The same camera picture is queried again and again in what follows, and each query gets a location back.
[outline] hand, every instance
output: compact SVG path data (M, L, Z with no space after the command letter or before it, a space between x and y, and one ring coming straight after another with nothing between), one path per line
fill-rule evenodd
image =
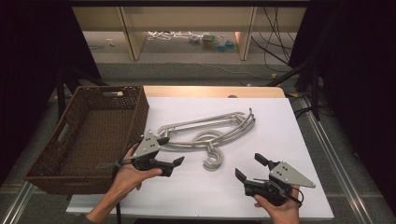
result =
M125 158L131 157L137 146L138 144L133 145L132 148L129 149L128 153L125 155ZM119 172L117 173L108 193L113 193L117 195L120 200L122 200L133 189L140 189L142 186L142 182L145 179L160 175L162 172L163 171L161 169L139 171L136 170L136 168L134 168L131 163L124 164L119 169Z
M299 186L297 185L293 186L293 190L291 191L292 197L298 198L298 188ZM275 224L300 223L299 206L291 199L288 199L280 206L272 205L260 195L254 195L254 199L257 201L254 206L264 208Z
M137 146L138 144L133 145L125 155L125 158L131 157ZM111 210L113 210L117 203L124 199L129 192L133 189L140 189L144 180L160 175L162 172L161 169L138 171L131 163L122 165L108 192L86 218L93 223L104 222Z

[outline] black cable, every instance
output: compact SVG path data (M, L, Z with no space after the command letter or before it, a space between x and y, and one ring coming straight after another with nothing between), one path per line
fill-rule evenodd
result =
M285 46L281 46L281 45L278 45L278 44L274 44L274 43L270 42L269 40L265 39L265 37L262 36L262 33L261 33L261 32L259 32L259 34L260 34L260 36L262 37L262 40L264 40L266 43L268 43L268 44L270 44L270 45L273 45L273 46L276 46L276 47L280 47L280 48L285 48L285 49L291 49L291 48L289 48L289 47L285 47Z
M303 201L304 201L304 194L303 194L303 192L300 191L299 189L297 189L297 190L301 193L301 196L302 196L302 199L301 199L301 200L298 200L297 198L294 198L293 196L291 196L291 195L289 195L289 194L284 194L284 195L285 195L286 197L292 199L293 201L295 201L295 202L298 204L298 207L301 207L301 206L303 205Z
M257 43L257 41L253 38L253 36L251 37L251 39L253 40L254 43L256 43L256 45L264 50L265 52L271 54L273 57L277 58L278 60L280 60L282 63L284 63L285 65L288 65L288 62L284 61L283 59L277 57L273 52L269 51L268 49L265 49L263 46L261 46L259 43Z
M270 19L270 17L268 16L268 13L267 13L267 10L265 9L265 7L264 7L263 9L264 9L265 16L267 17L267 20L269 21L269 23L270 23L270 25L271 25L272 33L274 33L274 34L276 35L277 40L279 41L279 43L280 43L280 45L281 45L281 47L282 47L283 54L285 55L286 59L288 59L290 56L289 56L289 54L287 53L287 51L285 50L285 46L283 45L282 38L280 37L280 32L279 32L279 24L278 24L278 22L277 22L278 7L275 7L275 20L274 20L274 24L271 22L271 19Z
M268 68L268 69L270 69L270 70L273 70L273 71L275 71L275 72L285 72L285 71L280 71L280 70L277 70L277 69L275 69L275 68L271 68L269 65L268 65L268 63L267 63L267 54L266 54L266 52L270 52L269 50L268 50L268 44L269 44L269 42L267 42L267 45L265 45L265 49L264 48L261 48L261 49L264 49L264 64L265 64L265 66Z
M329 106L329 105L318 105L318 109L323 109L323 108L330 108L330 106ZM304 113L306 113L306 112L308 112L308 111L310 111L310 110L312 110L312 107L311 107L311 106L305 107L305 108L302 108L302 109L298 109L298 110L296 110L296 111L293 111L293 113L294 113L294 115L296 116L296 119L297 119L297 118L299 118L302 114L304 114ZM325 114L325 113L320 112L320 111L319 111L319 113L321 113L321 114L323 114L323 115L325 115L325 116L333 117L333 115Z
M116 205L116 210L117 210L117 224L121 224L121 207L120 203L117 203Z
M288 35L289 35L289 37L290 37L290 39L291 39L291 41L293 41L293 43L295 42L294 41L294 38L293 37L291 37L291 35L290 35L290 33L288 32Z

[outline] floor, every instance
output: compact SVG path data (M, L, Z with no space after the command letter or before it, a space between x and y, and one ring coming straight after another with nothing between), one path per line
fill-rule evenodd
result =
M224 35L229 41L235 41L231 33L211 34ZM170 38L152 40L149 40L151 35L148 35L139 60L131 61L123 34L86 32L84 35L92 49L103 81L111 85L260 86L290 70L276 58L285 61L288 59L282 48L273 45L269 45L267 49L276 57L264 54L258 45L251 42L247 60L241 61L235 49L220 52L216 48L192 45L188 38L183 38L190 34L182 35L183 37L167 35ZM292 48L295 34L280 35L282 44ZM266 42L262 37L269 39L270 34L254 34L254 39L265 47ZM285 93L296 93L293 84L297 78L288 79L280 87ZM84 85L90 85L84 80L82 82ZM290 97L308 151L334 213L332 220L302 223L396 223L395 216L375 183L359 158L353 154L353 146L347 140L337 117L332 114L332 109L328 107L325 95L325 92L322 92L319 98L319 104L323 105L319 110L320 121L315 120L311 112L301 110L309 107L309 91L299 92L298 97ZM65 212L68 205L66 196L48 195L40 189L29 189L23 181L24 175L50 138L56 125L57 114L54 93L30 143L0 188L2 223L71 223L75 218L74 215ZM32 194L25 198L26 203L16 208L15 206L19 205L18 200L21 199L18 197L20 193L29 190ZM362 202L361 205L354 205L359 201ZM362 208L366 210L363 215L360 214ZM16 209L23 212L8 212ZM7 217L9 214L15 215L14 221ZM123 218L123 223L133 222L131 218ZM110 217L106 223L115 223L115 218ZM139 220L136 223L150 223L150 220ZM161 220L158 223L176 222Z

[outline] wooden tabletop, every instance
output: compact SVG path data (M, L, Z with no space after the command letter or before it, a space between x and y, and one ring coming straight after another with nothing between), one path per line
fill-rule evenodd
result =
M144 86L147 96L285 98L279 87Z

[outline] wicker basket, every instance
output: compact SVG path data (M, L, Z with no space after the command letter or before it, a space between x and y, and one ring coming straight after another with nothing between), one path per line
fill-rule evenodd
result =
M25 180L49 194L106 193L115 162L145 131L142 86L78 87Z

